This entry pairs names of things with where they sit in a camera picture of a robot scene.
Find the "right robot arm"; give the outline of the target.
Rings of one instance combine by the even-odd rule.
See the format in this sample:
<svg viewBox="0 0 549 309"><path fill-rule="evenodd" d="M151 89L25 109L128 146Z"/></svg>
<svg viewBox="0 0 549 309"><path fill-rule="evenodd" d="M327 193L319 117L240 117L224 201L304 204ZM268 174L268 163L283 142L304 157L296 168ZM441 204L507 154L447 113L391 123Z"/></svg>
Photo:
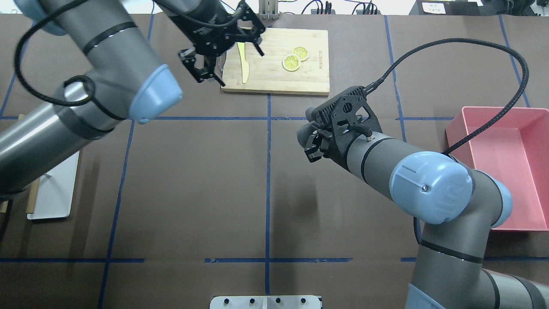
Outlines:
<svg viewBox="0 0 549 309"><path fill-rule="evenodd" d="M306 110L310 162L328 158L424 222L407 309L546 309L548 286L483 268L489 232L512 211L504 184L452 156L383 134L355 86Z"/></svg>

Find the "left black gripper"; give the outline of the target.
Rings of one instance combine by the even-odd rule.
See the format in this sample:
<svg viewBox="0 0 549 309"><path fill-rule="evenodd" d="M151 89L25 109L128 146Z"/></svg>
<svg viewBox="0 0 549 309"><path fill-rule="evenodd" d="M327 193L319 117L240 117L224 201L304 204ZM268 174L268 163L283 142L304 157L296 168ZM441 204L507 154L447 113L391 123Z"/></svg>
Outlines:
<svg viewBox="0 0 549 309"><path fill-rule="evenodd" d="M252 43L261 57L265 55L260 45L266 27L245 0L239 1L232 14L220 0L170 1L170 20L193 45L178 56L197 82L211 79L225 87L214 67L237 42Z"/></svg>

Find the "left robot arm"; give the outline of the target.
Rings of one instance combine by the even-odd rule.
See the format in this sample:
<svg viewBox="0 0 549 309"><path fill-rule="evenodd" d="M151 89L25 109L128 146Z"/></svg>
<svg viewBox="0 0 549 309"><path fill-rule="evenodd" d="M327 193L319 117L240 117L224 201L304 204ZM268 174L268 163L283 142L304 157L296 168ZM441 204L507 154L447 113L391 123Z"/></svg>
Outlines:
<svg viewBox="0 0 549 309"><path fill-rule="evenodd" d="M119 0L17 0L34 21L18 41L17 79L43 104L1 134L1 201L30 184L90 142L130 118L145 124L182 99L170 68L142 35ZM229 13L219 0L158 0L157 5L186 35L192 48L180 59L197 82L215 79L216 60L237 42L252 43L259 55L266 27L241 0ZM63 82L53 97L39 93L21 70L22 49L39 30L71 39L91 69Z"/></svg>

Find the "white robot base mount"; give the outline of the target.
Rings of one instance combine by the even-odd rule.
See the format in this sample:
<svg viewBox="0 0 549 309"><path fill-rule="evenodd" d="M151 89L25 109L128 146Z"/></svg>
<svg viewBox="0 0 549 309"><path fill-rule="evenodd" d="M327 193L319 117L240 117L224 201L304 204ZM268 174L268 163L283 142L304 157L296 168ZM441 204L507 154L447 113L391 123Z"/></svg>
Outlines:
<svg viewBox="0 0 549 309"><path fill-rule="evenodd" d="M210 309L322 309L322 297L315 295L219 296Z"/></svg>

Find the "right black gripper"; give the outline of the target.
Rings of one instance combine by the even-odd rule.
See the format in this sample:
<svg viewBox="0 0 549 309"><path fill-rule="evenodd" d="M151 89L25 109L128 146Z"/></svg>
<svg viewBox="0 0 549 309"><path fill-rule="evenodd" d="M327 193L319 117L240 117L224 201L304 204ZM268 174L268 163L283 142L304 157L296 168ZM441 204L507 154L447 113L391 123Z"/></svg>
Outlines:
<svg viewBox="0 0 549 309"><path fill-rule="evenodd" d="M367 95L376 86L347 88L318 107L308 107L305 117L305 155L309 162L329 158L340 166L345 162L351 143L359 136L367 139L382 133L377 116L367 103Z"/></svg>

